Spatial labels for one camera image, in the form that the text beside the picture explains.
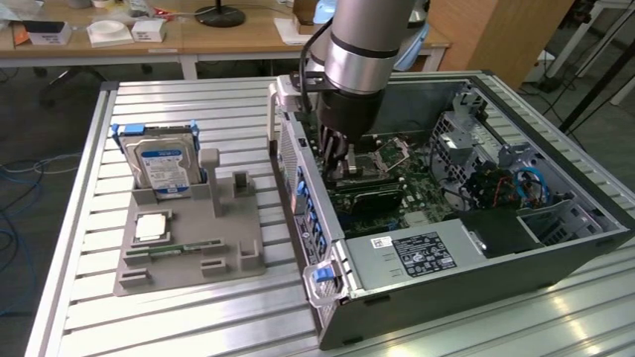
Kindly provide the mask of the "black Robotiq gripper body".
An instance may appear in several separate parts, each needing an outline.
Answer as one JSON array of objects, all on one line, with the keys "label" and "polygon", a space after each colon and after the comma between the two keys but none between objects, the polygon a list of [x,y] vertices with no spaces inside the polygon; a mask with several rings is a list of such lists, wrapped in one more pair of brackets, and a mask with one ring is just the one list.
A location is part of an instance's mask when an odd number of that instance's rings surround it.
[{"label": "black Robotiq gripper body", "polygon": [[316,117],[332,131],[356,142],[370,130],[382,101],[382,90],[372,94],[322,91],[318,94]]}]

